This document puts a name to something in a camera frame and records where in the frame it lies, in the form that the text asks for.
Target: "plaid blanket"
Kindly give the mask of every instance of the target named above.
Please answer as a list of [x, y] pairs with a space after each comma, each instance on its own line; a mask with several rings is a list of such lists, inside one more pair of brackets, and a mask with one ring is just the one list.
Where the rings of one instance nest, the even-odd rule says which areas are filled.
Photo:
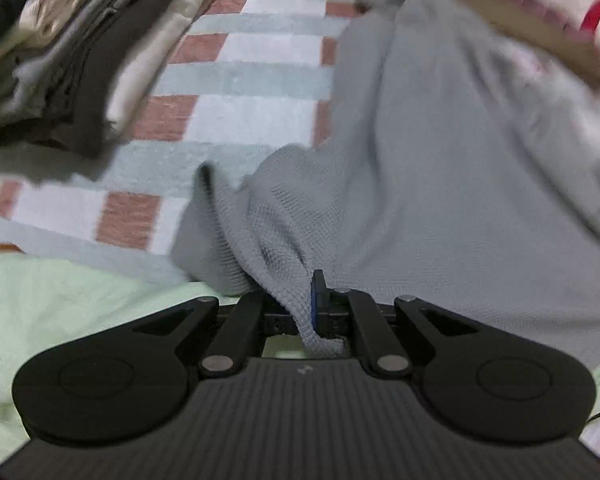
[[278, 147], [328, 136], [336, 38], [352, 3], [216, 0], [106, 160], [0, 152], [0, 240], [147, 282], [186, 279], [168, 253], [194, 170], [211, 160], [238, 185]]

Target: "stack of clothes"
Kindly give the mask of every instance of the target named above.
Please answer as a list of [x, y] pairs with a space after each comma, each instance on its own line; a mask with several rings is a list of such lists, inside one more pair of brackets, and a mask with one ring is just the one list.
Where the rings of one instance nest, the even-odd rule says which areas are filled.
[[[98, 156], [128, 123], [110, 120], [119, 86], [138, 86], [121, 79], [127, 56], [172, 1], [0, 0], [0, 146]], [[139, 77], [139, 99], [154, 75]]]

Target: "knit fabric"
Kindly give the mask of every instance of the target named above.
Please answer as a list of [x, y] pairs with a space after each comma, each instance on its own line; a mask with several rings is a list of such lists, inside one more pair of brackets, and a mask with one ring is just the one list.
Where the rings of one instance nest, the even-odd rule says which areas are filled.
[[232, 189], [212, 164], [172, 249], [225, 294], [261, 286], [310, 352], [310, 280], [413, 294], [600, 362], [600, 185], [566, 114], [511, 76], [455, 0], [361, 0], [338, 44], [333, 134], [285, 146]]

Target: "beige garment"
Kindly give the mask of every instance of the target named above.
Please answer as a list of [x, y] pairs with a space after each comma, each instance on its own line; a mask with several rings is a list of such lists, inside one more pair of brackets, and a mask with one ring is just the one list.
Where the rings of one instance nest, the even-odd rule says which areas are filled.
[[84, 0], [27, 0], [18, 21], [0, 40], [0, 60], [16, 47], [43, 48], [78, 10]]
[[133, 120], [164, 59], [195, 19], [205, 0], [174, 0], [151, 31], [128, 54], [107, 104], [107, 121], [121, 134]]

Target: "ribbed black surface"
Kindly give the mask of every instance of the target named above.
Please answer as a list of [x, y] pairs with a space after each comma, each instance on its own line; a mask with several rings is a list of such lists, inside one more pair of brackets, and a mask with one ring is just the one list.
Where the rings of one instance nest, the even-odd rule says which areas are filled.
[[252, 359], [204, 381], [153, 434], [101, 449], [34, 440], [0, 472], [9, 480], [596, 480], [578, 442], [494, 447], [433, 419], [407, 384], [357, 360]]

